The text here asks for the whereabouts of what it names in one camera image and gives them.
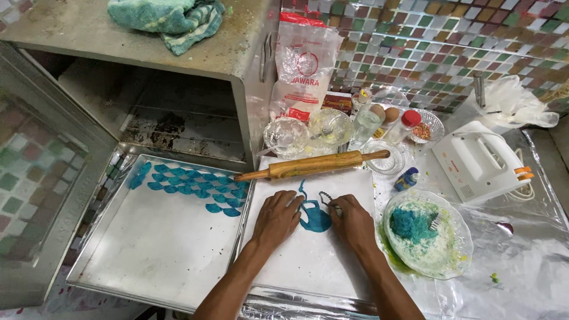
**spoon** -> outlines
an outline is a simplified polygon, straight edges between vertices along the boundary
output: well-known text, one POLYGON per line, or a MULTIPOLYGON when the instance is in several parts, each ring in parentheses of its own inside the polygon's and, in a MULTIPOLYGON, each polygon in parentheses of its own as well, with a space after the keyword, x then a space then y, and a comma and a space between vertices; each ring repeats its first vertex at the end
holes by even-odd
POLYGON ((258 157, 261 157, 273 150, 275 150, 278 147, 282 147, 282 148, 286 148, 286 147, 290 147, 292 145, 292 143, 294 142, 294 137, 290 134, 286 134, 284 136, 281 136, 280 138, 277 139, 277 144, 267 148, 265 150, 261 150, 257 153, 258 157))
POLYGON ((321 136, 327 136, 331 133, 332 133, 332 127, 329 125, 325 125, 322 127, 322 132, 310 137, 310 140, 316 140, 316 139, 320 138, 321 136))

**jawara flour bag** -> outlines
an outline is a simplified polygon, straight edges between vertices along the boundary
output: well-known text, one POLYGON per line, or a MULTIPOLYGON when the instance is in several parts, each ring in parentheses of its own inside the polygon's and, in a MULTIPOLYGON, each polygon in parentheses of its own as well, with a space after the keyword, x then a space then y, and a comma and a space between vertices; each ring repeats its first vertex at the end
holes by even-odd
POLYGON ((320 20, 281 13, 271 119, 288 116, 308 121, 310 113, 320 110, 342 40, 320 20))

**rolling pin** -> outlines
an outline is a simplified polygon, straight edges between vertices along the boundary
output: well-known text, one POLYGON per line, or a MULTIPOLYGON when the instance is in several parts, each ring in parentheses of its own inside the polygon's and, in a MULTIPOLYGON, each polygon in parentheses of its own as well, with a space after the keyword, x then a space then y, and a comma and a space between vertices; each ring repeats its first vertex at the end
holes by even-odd
POLYGON ((271 163, 268 169, 236 174, 236 182, 259 178, 282 179, 361 166, 363 161, 389 158, 388 150, 361 154, 358 150, 306 159, 271 163))

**blue dough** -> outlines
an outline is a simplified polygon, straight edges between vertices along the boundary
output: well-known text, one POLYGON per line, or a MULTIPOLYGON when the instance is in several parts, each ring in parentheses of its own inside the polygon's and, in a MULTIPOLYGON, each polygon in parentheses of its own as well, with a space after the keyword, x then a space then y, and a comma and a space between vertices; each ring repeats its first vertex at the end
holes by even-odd
POLYGON ((186 186, 197 186, 197 182, 192 178, 185 179, 184 184, 186 186))
POLYGON ((184 180, 182 180, 178 177, 169 177, 168 182, 170 182, 170 184, 175 186, 176 184, 180 184, 180 183, 184 182, 184 180))
POLYGON ((236 217, 239 216, 241 213, 237 211, 235 208, 227 208, 223 209, 223 213, 229 217, 236 217))
MULTIPOLYGON (((304 185, 304 180, 302 180, 302 182, 300 183, 298 191, 302 192, 302 194, 304 194, 304 198, 307 199, 308 195, 306 194, 306 192, 304 192, 303 185, 304 185)), ((320 203, 317 200, 302 201, 300 209, 303 210, 308 216, 308 222, 300 218, 300 225, 304 229, 314 232, 324 232, 328 230, 332 225, 332 220, 330 219, 330 216, 326 212, 320 209, 320 203), (314 207, 306 208, 305 204, 307 203, 313 204, 314 207)))
POLYGON ((225 203, 227 202, 227 198, 223 194, 212 194, 213 200, 218 203, 225 203))
POLYGON ((210 194, 207 191, 201 190, 201 189, 194 190, 193 193, 196 194, 197 197, 200 199, 205 199, 205 198, 208 198, 210 196, 210 194))
POLYGON ((205 181, 217 181, 217 177, 213 173, 206 173, 201 175, 201 177, 204 178, 205 181))
POLYGON ((231 191, 231 194, 235 196, 235 198, 245 199, 247 198, 247 192, 241 189, 235 189, 231 191))
POLYGON ((221 210, 223 210, 223 209, 221 209, 220 206, 217 205, 217 203, 209 203, 209 204, 206 204, 206 205, 205 205, 205 208, 206 208, 209 212, 211 212, 211 213, 213 213, 213 214, 216 214, 216 213, 218 213, 218 212, 221 212, 221 210))
POLYGON ((164 181, 168 180, 168 177, 161 174, 161 173, 153 173, 152 177, 154 178, 155 181, 158 181, 158 182, 164 182, 164 181))
POLYGON ((201 173, 199 173, 196 170, 188 170, 185 172, 186 176, 188 176, 188 178, 199 178, 201 177, 201 173))
POLYGON ((164 191, 166 191, 169 194, 174 194, 178 191, 178 188, 176 188, 174 186, 166 186, 166 187, 164 187, 164 191))
POLYGON ((143 180, 144 180, 143 174, 139 174, 136 177, 134 177, 133 180, 130 182, 130 189, 134 190, 138 188, 142 184, 143 180))
POLYGON ((146 185, 148 186, 148 188, 151 188, 152 190, 164 189, 164 186, 162 186, 160 182, 148 182, 146 185))
POLYGON ((231 188, 228 186, 216 186, 215 190, 221 192, 222 194, 226 194, 227 192, 231 191, 231 188))
POLYGON ((247 189, 247 188, 249 188, 249 185, 250 185, 250 184, 251 184, 251 183, 250 183, 249 181, 241 181, 241 182, 237 182, 235 185, 236 185, 238 188, 247 189))
POLYGON ((193 194, 193 189, 190 186, 179 186, 178 191, 180 191, 181 194, 193 194))
POLYGON ((177 167, 176 169, 170 169, 170 172, 178 177, 185 174, 185 170, 180 167, 177 167))
POLYGON ((200 182, 197 184, 197 186, 200 187, 200 189, 202 189, 202 190, 213 189, 213 184, 211 184, 209 182, 200 182))
POLYGON ((160 173, 166 173, 170 170, 170 168, 168 168, 166 165, 157 165, 154 166, 154 170, 160 173))
POLYGON ((238 199, 235 198, 227 198, 227 204, 232 206, 233 208, 239 208, 241 206, 243 206, 245 202, 239 201, 238 199))
POLYGON ((235 182, 235 181, 233 181, 233 179, 228 178, 228 177, 218 177, 217 181, 219 181, 219 183, 221 183, 221 184, 231 184, 231 183, 235 182))
POLYGON ((142 165, 141 170, 138 172, 138 174, 146 175, 150 172, 151 168, 152 163, 150 163, 150 161, 147 161, 144 165, 142 165))

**green striped towel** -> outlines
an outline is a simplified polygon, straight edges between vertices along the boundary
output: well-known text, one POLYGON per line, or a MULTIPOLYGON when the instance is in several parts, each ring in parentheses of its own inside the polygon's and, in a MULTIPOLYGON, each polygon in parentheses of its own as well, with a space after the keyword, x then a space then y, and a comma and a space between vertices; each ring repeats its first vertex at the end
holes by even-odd
POLYGON ((117 24, 159 32, 176 56, 217 32, 225 7, 217 0, 110 0, 107 12, 117 24))

